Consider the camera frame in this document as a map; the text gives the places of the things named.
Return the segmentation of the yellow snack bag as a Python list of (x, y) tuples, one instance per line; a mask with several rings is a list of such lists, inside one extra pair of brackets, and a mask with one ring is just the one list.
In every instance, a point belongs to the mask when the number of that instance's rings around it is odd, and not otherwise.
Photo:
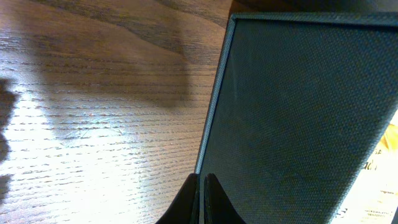
[(358, 174), (332, 223), (392, 223), (397, 210), (397, 115)]

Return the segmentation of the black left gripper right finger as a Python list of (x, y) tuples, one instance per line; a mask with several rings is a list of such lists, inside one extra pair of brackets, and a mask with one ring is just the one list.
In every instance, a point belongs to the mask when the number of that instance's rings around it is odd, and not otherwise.
[(204, 219), (205, 224), (246, 224), (214, 174), (205, 177)]

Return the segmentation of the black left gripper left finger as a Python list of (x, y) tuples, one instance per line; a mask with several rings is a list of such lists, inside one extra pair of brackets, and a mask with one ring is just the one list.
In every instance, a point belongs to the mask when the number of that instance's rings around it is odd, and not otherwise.
[(198, 224), (199, 176), (190, 174), (156, 224)]

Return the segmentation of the dark green box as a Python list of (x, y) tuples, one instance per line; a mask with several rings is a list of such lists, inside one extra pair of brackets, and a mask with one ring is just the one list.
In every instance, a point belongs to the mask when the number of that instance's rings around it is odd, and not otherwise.
[(230, 17), (196, 164), (246, 223), (330, 223), (397, 110), (397, 14)]

